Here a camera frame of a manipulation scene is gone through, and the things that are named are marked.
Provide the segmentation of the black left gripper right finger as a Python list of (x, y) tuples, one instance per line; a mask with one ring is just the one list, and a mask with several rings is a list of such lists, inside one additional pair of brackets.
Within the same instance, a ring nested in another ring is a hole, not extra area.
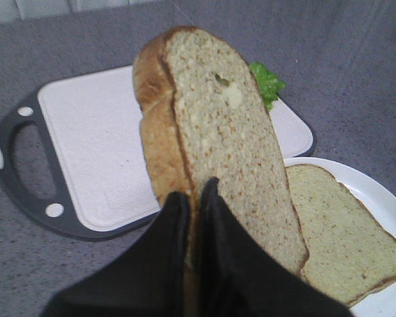
[(247, 233), (211, 178), (201, 196), (202, 316), (351, 316), (270, 257)]

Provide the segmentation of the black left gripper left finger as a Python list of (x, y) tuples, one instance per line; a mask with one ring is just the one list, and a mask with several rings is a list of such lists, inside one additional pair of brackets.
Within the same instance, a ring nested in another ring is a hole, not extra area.
[(60, 291), (42, 316), (183, 316), (189, 204), (168, 196), (148, 230), (119, 258)]

